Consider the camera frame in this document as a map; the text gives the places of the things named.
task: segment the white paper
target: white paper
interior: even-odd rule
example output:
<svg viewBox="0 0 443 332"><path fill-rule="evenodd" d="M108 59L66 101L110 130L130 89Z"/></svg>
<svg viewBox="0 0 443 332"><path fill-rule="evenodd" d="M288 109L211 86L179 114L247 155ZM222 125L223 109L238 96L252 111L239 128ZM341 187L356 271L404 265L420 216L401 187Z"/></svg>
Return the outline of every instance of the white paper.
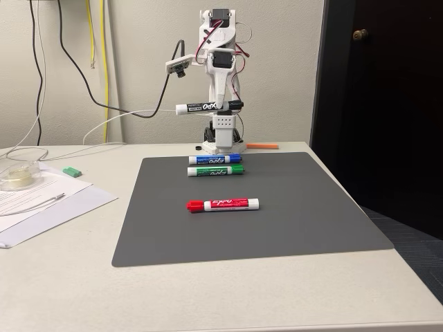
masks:
<svg viewBox="0 0 443 332"><path fill-rule="evenodd" d="M59 204L68 197L90 186L91 183L79 181L74 178L60 176L50 170L42 171L42 181L27 190L17 192L0 191L0 214L11 213L32 207L39 202L44 202L51 197L64 193L64 196L56 201L45 203L41 208L29 212L14 214L12 216L0 216L0 232L17 225L23 220L37 213Z"/></svg>
<svg viewBox="0 0 443 332"><path fill-rule="evenodd" d="M88 187L64 201L0 233L0 248L11 248L77 216L117 199L95 186Z"/></svg>

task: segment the black cable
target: black cable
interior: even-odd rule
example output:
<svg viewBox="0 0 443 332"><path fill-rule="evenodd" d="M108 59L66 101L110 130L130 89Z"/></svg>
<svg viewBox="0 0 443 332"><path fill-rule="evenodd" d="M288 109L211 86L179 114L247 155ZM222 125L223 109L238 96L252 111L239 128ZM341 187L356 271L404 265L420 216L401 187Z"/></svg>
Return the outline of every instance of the black cable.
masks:
<svg viewBox="0 0 443 332"><path fill-rule="evenodd" d="M88 81L87 81L86 77L84 76L84 74L81 71L80 67L77 65L77 63L75 63L74 59L69 55L68 51L65 49L65 47L63 45L62 5L60 5L60 0L57 0L57 2L58 2L58 11L59 11L59 15L60 15L60 46L62 47L63 51L66 53L68 58L71 60L71 62L74 64L74 66L77 68L77 70L79 71L79 73L83 77L84 83L86 84L86 88L88 89L89 96L91 97L91 99L94 102L94 104L97 104L98 106L104 107L106 109L115 109L116 111L120 111L120 112L123 112L123 113L131 113L131 111L127 111L125 109L120 109L118 107L113 107L113 106L101 104L101 103L97 102L95 100L95 98L92 96L92 92L91 92L91 89L89 88L89 84L88 84ZM179 49L180 44L181 44L182 56L185 54L185 47L184 47L185 46L185 42L180 39L179 42L177 43L177 45L175 46L174 54L172 55L172 60L175 58L175 55L176 55L176 53L177 53L177 51ZM157 114L157 112L159 111L159 109L160 109L161 101L162 101L163 96L165 94L165 90L166 90L166 86L168 85L168 81L169 81L169 74L166 75L165 85L163 86L163 90L161 91L161 94L160 94L159 103L157 104L157 108L155 109L155 112L153 114L151 114L150 116L141 116L140 114L133 113L132 115L133 116L138 116L139 118L144 118L144 119L149 119L149 118L154 117Z"/></svg>
<svg viewBox="0 0 443 332"><path fill-rule="evenodd" d="M181 44L181 47L180 47L180 57L184 57L185 56L185 41L180 39L179 43Z"/></svg>
<svg viewBox="0 0 443 332"><path fill-rule="evenodd" d="M235 115L238 116L238 118L240 119L240 122L242 123L242 137L236 142L236 143L238 143L238 142L241 142L241 141L243 140L243 135L244 135L244 124L243 124L243 120L242 120L242 118L240 117L240 114L239 114L239 113L236 113Z"/></svg>
<svg viewBox="0 0 443 332"><path fill-rule="evenodd" d="M40 71L39 62L37 60L37 53L35 52L35 19L34 19L34 10L33 10L33 2L32 0L29 0L29 6L30 6L30 15L33 18L33 52L34 52L34 60L35 65L37 67L37 70L39 72L40 76L40 87L39 87L39 93L37 95L37 117L39 116L39 104L40 104L40 94L42 93L42 86L43 86L43 76L42 72ZM40 145L40 140L42 139L42 124L40 123L40 117L38 117L38 123L39 123L39 138L37 139L37 146Z"/></svg>

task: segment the electrical cord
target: electrical cord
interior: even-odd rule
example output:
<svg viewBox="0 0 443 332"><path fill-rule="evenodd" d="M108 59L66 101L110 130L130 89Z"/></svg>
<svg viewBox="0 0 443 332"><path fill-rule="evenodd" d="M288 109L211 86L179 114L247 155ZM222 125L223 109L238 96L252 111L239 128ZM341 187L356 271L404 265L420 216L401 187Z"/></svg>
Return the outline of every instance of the electrical cord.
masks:
<svg viewBox="0 0 443 332"><path fill-rule="evenodd" d="M42 109L43 109L43 103L44 103L44 96L45 96L45 92L46 92L46 60L45 60L45 56L44 56L44 49L43 49L43 43L42 43L42 34L40 33L40 24L39 24L39 2L37 2L37 31L39 32L39 39L40 39L40 46L42 47L42 57L43 57L43 66L44 66L44 80L43 80L43 96L42 96L42 103L39 106L39 112L38 112L38 116L35 119L33 125L31 126L31 128L29 129L28 133L25 135L25 137L23 137L20 142L18 142L12 149L8 150L7 152L5 152L4 154L0 155L0 157L6 156L8 155L10 152L16 150L16 148L23 142L25 141L25 139L27 139L27 137L30 135L31 131L34 129L35 125L38 123L40 116L42 114Z"/></svg>
<svg viewBox="0 0 443 332"><path fill-rule="evenodd" d="M243 119L242 119L242 117L239 115L239 113L236 113L235 115L238 116L238 118L240 119L240 122L242 123L242 137L240 138L239 141L236 142L236 143L238 143L238 142L240 142L240 141L243 140L243 135L244 135L244 124L243 124Z"/></svg>
<svg viewBox="0 0 443 332"><path fill-rule="evenodd" d="M245 41L237 41L237 43L236 43L236 44L246 44L252 38L252 29L251 29L251 27L249 25L247 25L246 23L244 23L244 22L235 22L235 24L243 24L244 26L247 26L249 28L249 30L251 31L251 33L249 34L249 38L247 40L245 40Z"/></svg>
<svg viewBox="0 0 443 332"><path fill-rule="evenodd" d="M246 57L250 57L250 56L251 56L249 53L245 52L245 51L243 50L243 48L240 47L239 44L235 44L235 46L240 50L239 52L236 52L236 54L240 53L240 54L245 55Z"/></svg>
<svg viewBox="0 0 443 332"><path fill-rule="evenodd" d="M93 149L93 148L96 148L96 147L102 147L102 146L104 146L104 145L126 145L126 143L125 143L125 142L108 142L108 143L101 143L101 144L92 145L92 146L90 146L90 147L86 147L86 148L84 148L84 149L80 149L80 150L77 150L77 151L74 151L74 152L69 152L68 154L62 154L61 156L56 156L56 157L51 157L51 158L45 158L45 157L49 154L49 151L48 151L47 149L44 149L43 147L20 147L20 148L14 150L14 152L16 152L16 151L20 151L20 150L28 150L28 149L38 149L38 150L43 150L43 151L44 151L43 154L42 154L39 158L37 158L36 161L52 161L52 160L60 160L60 159L73 158L73 157L71 156L71 155L73 155L73 154L77 154L77 153L79 153L79 152L83 152L83 151L86 151L86 150L89 150L89 149ZM12 152L12 151L9 151L8 153L6 153L6 158L7 158L7 159L15 160L15 161L29 161L29 160L24 160L24 159L18 159L18 158L15 158L15 157L11 157L11 156L9 156L9 154L10 154L11 152Z"/></svg>
<svg viewBox="0 0 443 332"><path fill-rule="evenodd" d="M34 53L34 60L35 65L37 67L37 71L39 72L40 76L40 87L39 87L39 93L37 94L37 122L39 124L39 137L37 139L37 146L40 145L40 140L42 139L42 124L40 122L40 116L39 116L39 106L40 106L40 94L42 93L42 87L43 87L43 77L42 72L40 71L39 62L37 60L37 53L35 52L35 18L34 18L34 9L33 9L33 1L29 0L29 7L30 7L30 15L33 19L33 53Z"/></svg>
<svg viewBox="0 0 443 332"><path fill-rule="evenodd" d="M214 28L208 33L206 37L203 38L203 41L200 43L199 47L197 48L197 51L195 52L195 61L198 64L204 64L205 62L199 62L199 54L201 52L201 49L203 46L205 46L206 42L208 42L209 38L215 33L215 31L223 24L223 20L220 19L214 24Z"/></svg>
<svg viewBox="0 0 443 332"><path fill-rule="evenodd" d="M122 116L130 116L130 115L133 114L133 113L153 112L153 111L156 111L156 110L155 110L155 109L146 109L146 110L143 110L143 111L132 111L132 112L129 112L129 113L120 114L119 116L114 116L113 118L110 118L110 119L108 119L108 120L106 120L106 121L100 123L98 126L94 127L93 129L91 129L91 130L90 130L90 131L84 136L84 138L83 138L83 145L84 145L84 142L86 141L86 138L89 136L90 133L92 133L92 132L95 131L96 129L100 128L101 126L106 125L108 122L110 122L110 121L112 121L112 120L115 120L115 119L117 119L117 118L121 118ZM157 110L157 111L171 111L171 112L175 112L175 111L173 111L173 110L169 110L169 109L159 109L159 110Z"/></svg>
<svg viewBox="0 0 443 332"><path fill-rule="evenodd" d="M242 57L242 58L243 58L243 67L242 67L242 69L240 69L240 71L236 72L236 73L233 75L233 78L231 78L230 83L231 83L232 86L233 86L234 94L237 96L237 98L238 98L239 100L241 100L241 98L240 98L238 92L235 90L234 79L235 79L235 77L236 77L238 74L240 74L242 71L244 71L244 68L246 67L246 59L245 59L245 57L243 56L243 54L240 54L240 53L239 53L239 54L236 54L236 56L238 56L238 57Z"/></svg>
<svg viewBox="0 0 443 332"><path fill-rule="evenodd" d="M46 58L44 56L42 33L40 32L39 7L40 7L40 0L37 0L37 14L36 14L35 21L37 23L37 31L39 33L40 48L42 50L42 59L43 59L43 94L42 94L42 102L40 103L40 109L39 109L39 115L40 115L40 113L42 112L42 109L43 109L44 96L46 95Z"/></svg>
<svg viewBox="0 0 443 332"><path fill-rule="evenodd" d="M30 212L30 211L32 211L32 210L34 210L36 208L42 207L42 205L45 204L45 203L56 201L56 200L62 198L63 196L64 196L64 193L61 193L61 194L58 194L57 196L51 197L50 199L46 199L45 201L42 201L42 202L40 202L38 204L30 206L30 207L28 207L26 209L18 210L18 211L15 211L15 212L3 213L3 214L0 214L0 216L13 216L14 214Z"/></svg>
<svg viewBox="0 0 443 332"><path fill-rule="evenodd" d="M108 78L108 62L106 58L105 43L105 0L100 0L100 41L102 46L103 71L105 72L105 104L109 105L109 78ZM105 108L105 119L109 119L109 110ZM103 128L103 141L108 141L108 125Z"/></svg>
<svg viewBox="0 0 443 332"><path fill-rule="evenodd" d="M86 1L86 12L88 15L88 25L89 25L89 39L91 40L91 69L94 69L96 66L96 38L94 36L94 25L92 22L91 16L91 4L89 0Z"/></svg>
<svg viewBox="0 0 443 332"><path fill-rule="evenodd" d="M60 16L60 46L62 47L62 50L67 55L67 57L70 59L70 61L73 63L73 65L77 68L78 72L81 74L81 76L82 76L82 78L84 80L84 83L86 84L86 88L88 90L89 97L91 97L91 99L94 102L94 104L96 104L96 105L98 105L100 107L104 107L104 108L108 108L108 109L115 109L116 111L120 111L120 112L123 112L123 113L130 113L130 111L127 111L125 109L121 109L119 107L113 107L113 106L101 104L101 103L99 103L94 98L94 96L92 95L92 92L91 92L91 88L89 87L88 81L87 81L86 77L84 76L82 70L80 69L80 67L77 65L75 60L71 57L71 55L69 54L69 52L65 49L65 47L63 45L63 17L62 17L63 15L62 15L62 5L60 4L60 0L57 0L57 4L58 4L59 16ZM175 55L176 55L180 45L184 46L184 41L183 40L179 40L177 42L177 45L175 47L172 59L175 58ZM133 116L138 116L139 118L144 118L144 119L150 119L150 118L153 118L157 114L157 111L160 109L160 105L161 105L161 101L163 99L163 96L165 95L166 86L168 85L168 81L169 81L169 75L170 74L166 75L165 84L163 85L163 90L161 91L160 99L159 99L159 102L157 104L156 111L153 114L151 114L150 116L142 116L142 115L137 114L137 113L132 113Z"/></svg>

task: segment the gray mat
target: gray mat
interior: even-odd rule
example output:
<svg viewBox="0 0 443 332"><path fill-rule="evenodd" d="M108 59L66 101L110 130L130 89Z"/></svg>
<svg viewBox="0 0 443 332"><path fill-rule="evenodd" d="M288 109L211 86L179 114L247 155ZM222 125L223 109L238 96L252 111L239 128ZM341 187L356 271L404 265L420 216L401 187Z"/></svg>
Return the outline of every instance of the gray mat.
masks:
<svg viewBox="0 0 443 332"><path fill-rule="evenodd" d="M243 164L243 175L188 178L188 157L144 159L112 265L393 248L309 154L245 154ZM186 210L191 199L242 197L260 209Z"/></svg>

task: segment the white cable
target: white cable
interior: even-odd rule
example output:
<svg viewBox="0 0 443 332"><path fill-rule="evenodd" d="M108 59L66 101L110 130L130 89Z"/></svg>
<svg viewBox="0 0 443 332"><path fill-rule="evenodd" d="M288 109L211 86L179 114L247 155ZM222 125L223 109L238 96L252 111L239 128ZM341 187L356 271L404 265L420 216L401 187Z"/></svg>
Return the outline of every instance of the white cable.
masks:
<svg viewBox="0 0 443 332"><path fill-rule="evenodd" d="M154 112L154 111L155 111L155 109L146 109L146 110L144 110L144 111L132 111L132 112L129 112L129 113L120 114L119 116L114 116L113 118L110 118L109 120L106 120L106 121L100 123L97 127L94 127L93 129L91 129L91 130L90 130L90 131L84 136L84 138L83 138L83 145L84 145L84 142L86 141L86 137L88 137L88 135L89 135L90 133L92 133L94 130L100 128L100 127L101 127L102 125L104 125L105 123L108 123L109 121L115 120L115 119L117 119L117 118L121 118L122 116L128 116L129 114L133 114L133 113ZM171 110L171 109L159 109L159 111L175 112L175 111L173 111L173 110Z"/></svg>
<svg viewBox="0 0 443 332"><path fill-rule="evenodd" d="M29 129L28 133L26 134L25 137L23 137L23 139L18 142L17 145L15 145L12 149L10 149L9 151L5 152L4 154L0 155L0 157L3 156L7 156L10 152L14 151L25 139L27 139L27 137L29 136L29 134L31 133L31 131L34 129L35 125L37 124L38 120L40 119L40 115L42 114L42 107L43 107L43 101L44 101L44 94L45 94L45 90L46 90L46 60L44 57L44 51L43 51L43 43L42 43L42 35L40 34L40 25L39 25L39 2L37 2L37 27L38 27L38 33L39 33L39 39L40 39L40 46L42 47L42 56L43 56L43 66L44 66L44 76L43 76L43 98L42 98L42 103L39 106L39 114L38 116L35 118L34 124L32 125L32 127Z"/></svg>
<svg viewBox="0 0 443 332"><path fill-rule="evenodd" d="M15 211L15 212L11 212L11 213L3 213L3 214L0 214L0 216L12 216L12 215L14 215L14 214L19 214L19 213L29 212L29 211L31 211L32 209L38 208L39 206L41 206L41 205L43 205L43 204L45 204L45 203L48 203L48 202L51 202L51 201L56 201L56 200L58 200L59 198L61 198L61 197L63 197L63 196L64 196L64 193L62 193L62 194L58 194L57 196L51 197L50 199L46 199L45 201L40 202L40 203L38 203L38 204L35 204L35 205L33 205L33 206L31 206L31 207L28 207L28 208L26 208L26 209L22 209L22 210Z"/></svg>
<svg viewBox="0 0 443 332"><path fill-rule="evenodd" d="M89 15L91 15L91 30L92 30L92 59L91 59L91 69L96 68L96 36L94 35L94 24L92 21L92 12L91 12L91 2L88 1L88 9Z"/></svg>
<svg viewBox="0 0 443 332"><path fill-rule="evenodd" d="M74 152L69 152L68 154L62 154L61 156L47 158L47 159L44 159L44 157L46 157L48 155L49 151L47 149L43 148L43 147L20 147L20 148L14 150L14 151L11 151L11 152L16 152L16 151L20 151L20 150L27 150L27 149L39 149L39 150L43 150L44 153L39 158L37 158L37 161L50 161L50 160L66 159L64 157L70 156L71 154L76 154L78 152L82 152L82 151L85 151L85 150L93 149L94 147L101 147L103 145L126 145L126 143L125 142L108 142L108 143L92 145L91 147L87 147L85 149L80 149L80 150L77 150L77 151L74 151ZM23 160L23 159L17 159L17 158L14 158L14 157L9 157L9 153L10 152L8 152L6 154L6 158L7 159L15 160L15 161L29 161L29 160Z"/></svg>
<svg viewBox="0 0 443 332"><path fill-rule="evenodd" d="M237 44L246 44L247 42L249 42L252 38L252 29L249 25L247 25L244 22L235 22L235 24L243 24L244 26L247 26L249 28L249 30L251 31L251 34L249 35L249 38L246 41L237 41Z"/></svg>

